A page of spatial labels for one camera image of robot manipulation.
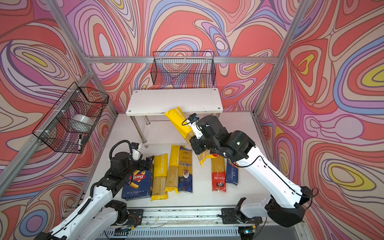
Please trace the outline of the red spaghetti bag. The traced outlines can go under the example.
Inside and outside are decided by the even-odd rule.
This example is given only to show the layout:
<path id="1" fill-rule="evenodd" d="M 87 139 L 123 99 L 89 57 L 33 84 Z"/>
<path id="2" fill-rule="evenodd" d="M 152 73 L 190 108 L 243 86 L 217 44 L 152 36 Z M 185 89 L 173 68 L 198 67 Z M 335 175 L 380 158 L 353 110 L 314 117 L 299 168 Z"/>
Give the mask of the red spaghetti bag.
<path id="1" fill-rule="evenodd" d="M 212 190 L 226 192 L 226 161 L 218 156 L 211 160 L 212 163 Z"/>

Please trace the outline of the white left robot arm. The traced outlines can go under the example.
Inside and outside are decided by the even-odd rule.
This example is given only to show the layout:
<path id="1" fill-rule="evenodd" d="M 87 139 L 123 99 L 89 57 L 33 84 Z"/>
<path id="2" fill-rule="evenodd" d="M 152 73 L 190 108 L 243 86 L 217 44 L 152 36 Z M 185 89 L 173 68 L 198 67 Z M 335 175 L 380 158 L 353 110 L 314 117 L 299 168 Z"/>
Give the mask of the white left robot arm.
<path id="1" fill-rule="evenodd" d="M 109 152 L 110 168 L 90 188 L 89 196 L 61 223 L 36 240 L 95 240 L 110 226 L 124 226 L 124 231 L 136 227 L 129 224 L 127 204 L 114 197 L 140 171 L 152 168 L 154 157 L 143 157 L 138 143 L 122 140 Z"/>

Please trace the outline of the dark blue Barilla spaghetti box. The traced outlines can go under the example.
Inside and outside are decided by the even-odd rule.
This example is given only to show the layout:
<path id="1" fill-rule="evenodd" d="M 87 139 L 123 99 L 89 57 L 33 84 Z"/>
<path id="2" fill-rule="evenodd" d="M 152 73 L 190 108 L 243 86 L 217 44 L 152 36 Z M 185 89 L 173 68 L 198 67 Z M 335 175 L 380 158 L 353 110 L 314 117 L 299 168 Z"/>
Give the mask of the dark blue Barilla spaghetti box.
<path id="1" fill-rule="evenodd" d="M 226 163 L 226 183 L 235 186 L 239 184 L 239 168 L 230 160 Z"/>

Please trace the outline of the blue Ankara spaghetti bag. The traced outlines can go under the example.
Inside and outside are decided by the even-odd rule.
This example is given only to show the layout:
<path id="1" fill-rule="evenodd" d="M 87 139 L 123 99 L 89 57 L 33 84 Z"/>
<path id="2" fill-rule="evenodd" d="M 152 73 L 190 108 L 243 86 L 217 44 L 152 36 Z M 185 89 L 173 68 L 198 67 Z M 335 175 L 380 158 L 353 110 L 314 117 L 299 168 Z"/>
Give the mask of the blue Ankara spaghetti bag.
<path id="1" fill-rule="evenodd" d="M 193 159 L 192 151 L 184 147 L 179 150 L 178 191 L 193 192 Z"/>

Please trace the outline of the yellow pastatime spaghetti bag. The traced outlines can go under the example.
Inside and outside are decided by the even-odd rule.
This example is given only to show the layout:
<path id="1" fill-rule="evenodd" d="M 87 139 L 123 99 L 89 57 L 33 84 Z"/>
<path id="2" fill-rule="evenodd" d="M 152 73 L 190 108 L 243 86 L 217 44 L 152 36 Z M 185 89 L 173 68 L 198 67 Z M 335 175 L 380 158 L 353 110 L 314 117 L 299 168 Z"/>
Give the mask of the yellow pastatime spaghetti bag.
<path id="1" fill-rule="evenodd" d="M 184 145 L 172 145 L 165 192 L 179 193 L 179 161 Z"/>
<path id="2" fill-rule="evenodd" d="M 193 132 L 193 129 L 189 125 L 183 126 L 182 123 L 184 120 L 186 120 L 186 117 L 181 110 L 180 107 L 177 107 L 175 109 L 171 109 L 168 112 L 165 113 L 165 116 L 171 121 L 171 123 L 174 125 L 174 127 L 178 130 L 178 132 L 181 134 L 183 139 L 187 142 L 189 147 L 192 148 L 192 144 L 190 143 L 190 140 L 192 137 L 195 136 L 195 133 Z M 198 160 L 200 162 L 201 167 L 203 167 L 203 163 L 207 159 L 214 159 L 218 155 L 210 154 L 209 150 L 203 151 L 201 154 L 196 154 L 198 157 Z"/>
<path id="3" fill-rule="evenodd" d="M 154 157 L 154 178 L 151 201 L 166 200 L 166 183 L 168 175 L 168 154 Z"/>

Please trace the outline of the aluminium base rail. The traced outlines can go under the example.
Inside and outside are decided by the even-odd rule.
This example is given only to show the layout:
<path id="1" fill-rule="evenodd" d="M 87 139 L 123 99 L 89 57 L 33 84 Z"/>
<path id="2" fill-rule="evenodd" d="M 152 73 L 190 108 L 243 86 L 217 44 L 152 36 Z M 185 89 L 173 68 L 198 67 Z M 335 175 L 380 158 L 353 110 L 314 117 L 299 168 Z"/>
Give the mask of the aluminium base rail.
<path id="1" fill-rule="evenodd" d="M 118 232 L 117 225 L 92 223 L 76 240 L 310 240 L 307 225 L 284 228 L 269 217 L 262 222 L 224 224 L 221 207 L 144 208 L 142 215 L 129 220 L 133 230 Z"/>

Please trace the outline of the blue Barilla rigatoni box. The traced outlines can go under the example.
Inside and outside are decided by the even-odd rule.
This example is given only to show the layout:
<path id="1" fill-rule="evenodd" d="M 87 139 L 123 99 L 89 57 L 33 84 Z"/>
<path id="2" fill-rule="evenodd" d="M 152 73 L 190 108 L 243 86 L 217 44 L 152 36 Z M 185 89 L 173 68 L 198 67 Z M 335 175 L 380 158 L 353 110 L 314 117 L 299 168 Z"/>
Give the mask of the blue Barilla rigatoni box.
<path id="1" fill-rule="evenodd" d="M 133 175 L 126 179 L 122 190 L 122 199 L 142 199 L 152 195 L 153 171 L 134 171 Z"/>

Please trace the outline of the black marker pen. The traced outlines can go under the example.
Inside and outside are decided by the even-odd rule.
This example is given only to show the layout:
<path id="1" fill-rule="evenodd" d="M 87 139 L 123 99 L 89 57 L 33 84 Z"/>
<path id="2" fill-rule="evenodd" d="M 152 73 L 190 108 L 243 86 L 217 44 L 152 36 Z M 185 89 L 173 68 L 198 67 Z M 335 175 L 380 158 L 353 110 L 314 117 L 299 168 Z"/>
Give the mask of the black marker pen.
<path id="1" fill-rule="evenodd" d="M 82 135 L 79 135 L 78 150 L 79 152 L 81 152 L 82 150 Z"/>

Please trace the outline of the white two-tier shelf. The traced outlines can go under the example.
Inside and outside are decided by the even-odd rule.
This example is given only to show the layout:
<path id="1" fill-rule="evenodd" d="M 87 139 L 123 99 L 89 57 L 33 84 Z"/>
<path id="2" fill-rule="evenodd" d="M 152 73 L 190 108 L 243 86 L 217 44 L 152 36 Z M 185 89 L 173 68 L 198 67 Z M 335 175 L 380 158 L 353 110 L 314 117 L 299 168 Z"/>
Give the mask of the white two-tier shelf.
<path id="1" fill-rule="evenodd" d="M 180 107 L 185 114 L 215 114 L 223 112 L 217 88 L 136 90 L 128 104 L 126 115 L 136 127 L 145 148 L 159 144 L 183 144 L 184 138 L 165 113 Z"/>

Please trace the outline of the silver tape roll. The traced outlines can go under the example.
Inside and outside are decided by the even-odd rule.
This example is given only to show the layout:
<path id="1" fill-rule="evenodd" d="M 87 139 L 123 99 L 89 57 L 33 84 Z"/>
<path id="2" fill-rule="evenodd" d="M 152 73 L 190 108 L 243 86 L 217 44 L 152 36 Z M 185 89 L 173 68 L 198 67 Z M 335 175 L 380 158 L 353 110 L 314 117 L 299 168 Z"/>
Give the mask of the silver tape roll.
<path id="1" fill-rule="evenodd" d="M 94 125 L 94 121 L 85 115 L 76 114 L 72 117 L 72 120 L 77 121 L 81 124 L 88 125 L 88 126 Z"/>

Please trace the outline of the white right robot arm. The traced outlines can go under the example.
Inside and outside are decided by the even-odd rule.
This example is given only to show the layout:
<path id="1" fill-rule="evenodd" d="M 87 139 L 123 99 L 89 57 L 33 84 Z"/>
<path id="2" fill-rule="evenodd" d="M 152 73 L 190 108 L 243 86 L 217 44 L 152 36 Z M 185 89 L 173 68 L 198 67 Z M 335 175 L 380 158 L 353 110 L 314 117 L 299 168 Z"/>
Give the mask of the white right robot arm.
<path id="1" fill-rule="evenodd" d="M 264 208 L 272 221 L 289 228 L 303 220 L 307 210 L 304 204 L 311 203 L 315 197 L 313 190 L 291 182 L 246 133 L 238 130 L 229 133 L 218 117 L 212 115 L 200 119 L 197 114 L 192 114 L 185 124 L 195 134 L 190 144 L 196 155 L 209 151 L 231 160 L 263 184 L 271 194 Z"/>

